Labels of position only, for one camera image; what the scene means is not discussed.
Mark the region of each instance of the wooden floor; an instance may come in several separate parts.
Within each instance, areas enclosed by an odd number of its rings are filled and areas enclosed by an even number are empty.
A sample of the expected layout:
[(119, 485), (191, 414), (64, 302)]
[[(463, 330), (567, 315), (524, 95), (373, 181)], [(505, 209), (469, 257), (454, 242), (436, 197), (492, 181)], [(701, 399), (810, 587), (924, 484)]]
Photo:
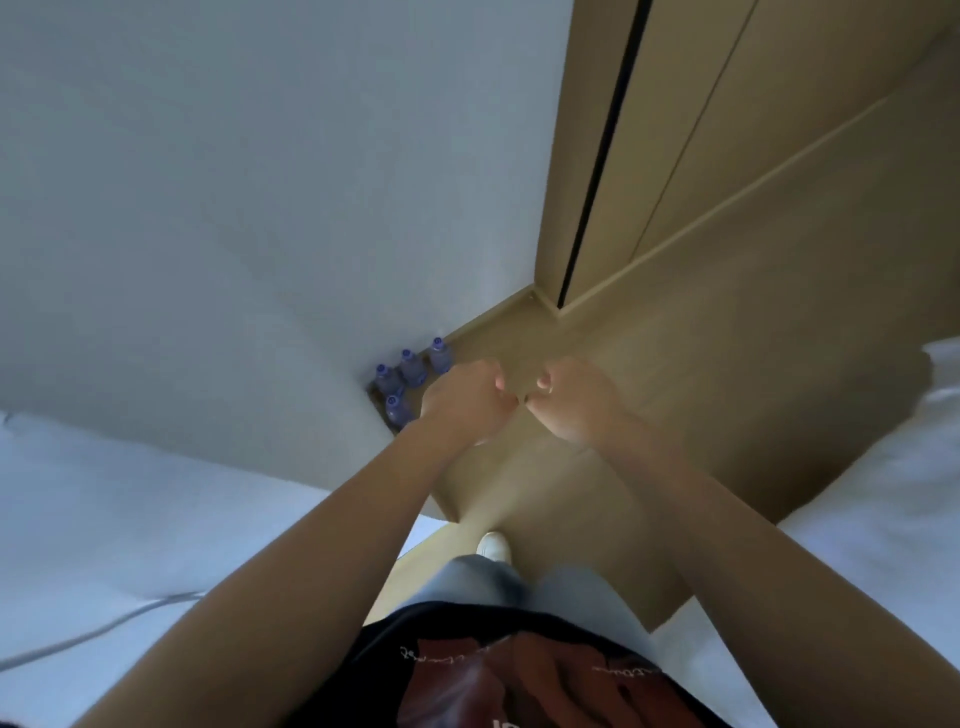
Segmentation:
[[(561, 320), (530, 298), (457, 342), (534, 387), (543, 359), (602, 365), (629, 404), (776, 521), (908, 416), (924, 342), (960, 334), (960, 54)], [(384, 616), (480, 536), (536, 578), (594, 567), (653, 628), (688, 596), (592, 452), (526, 411), (439, 491), (461, 514), (400, 559)]]

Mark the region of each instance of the leg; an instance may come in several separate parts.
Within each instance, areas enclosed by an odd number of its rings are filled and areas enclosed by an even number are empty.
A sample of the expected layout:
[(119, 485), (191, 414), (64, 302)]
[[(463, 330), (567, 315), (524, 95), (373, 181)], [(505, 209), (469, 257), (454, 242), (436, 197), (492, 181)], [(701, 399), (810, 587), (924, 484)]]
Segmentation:
[(471, 554), (448, 562), (419, 592), (401, 606), (424, 601), (516, 607), (527, 585), (510, 564)]
[(655, 662), (650, 634), (627, 603), (594, 570), (557, 567), (530, 590), (521, 606), (566, 619)]

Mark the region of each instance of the fist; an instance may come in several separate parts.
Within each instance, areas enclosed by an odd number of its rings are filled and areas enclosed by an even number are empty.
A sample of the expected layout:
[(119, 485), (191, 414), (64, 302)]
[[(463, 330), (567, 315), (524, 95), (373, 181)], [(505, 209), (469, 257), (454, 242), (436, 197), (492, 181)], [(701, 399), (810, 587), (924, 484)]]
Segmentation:
[(496, 359), (456, 364), (423, 393), (420, 418), (463, 438), (465, 446), (489, 440), (507, 422), (518, 404), (505, 391)]
[(527, 409), (557, 437), (596, 448), (627, 414), (616, 385), (595, 364), (567, 356), (543, 369)]

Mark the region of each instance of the plastic water bottle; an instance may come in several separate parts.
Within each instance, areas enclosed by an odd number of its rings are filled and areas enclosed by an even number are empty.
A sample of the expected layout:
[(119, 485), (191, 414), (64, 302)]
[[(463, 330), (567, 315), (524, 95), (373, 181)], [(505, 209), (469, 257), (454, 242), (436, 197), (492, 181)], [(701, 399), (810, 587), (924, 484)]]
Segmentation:
[(419, 387), (426, 381), (423, 360), (409, 349), (404, 349), (400, 354), (400, 372), (411, 387)]
[(405, 425), (413, 422), (416, 417), (407, 406), (407, 403), (397, 395), (390, 395), (387, 398), (387, 419), (394, 425), (403, 429)]
[(400, 380), (400, 375), (396, 373), (396, 369), (388, 367), (386, 364), (376, 365), (376, 378), (373, 383), (376, 384), (376, 388), (383, 393), (384, 397), (390, 395), (400, 397), (403, 394), (403, 382)]
[(439, 375), (446, 374), (453, 366), (453, 352), (439, 336), (433, 340), (430, 347), (430, 366)]

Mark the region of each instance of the white sneaker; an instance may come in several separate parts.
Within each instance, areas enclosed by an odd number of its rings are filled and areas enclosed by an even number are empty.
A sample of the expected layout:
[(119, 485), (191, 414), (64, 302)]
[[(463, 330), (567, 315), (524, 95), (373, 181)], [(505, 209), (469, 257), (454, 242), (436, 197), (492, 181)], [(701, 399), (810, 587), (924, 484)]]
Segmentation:
[(499, 531), (485, 534), (477, 545), (477, 553), (491, 561), (510, 563), (510, 544), (507, 543), (506, 536)]

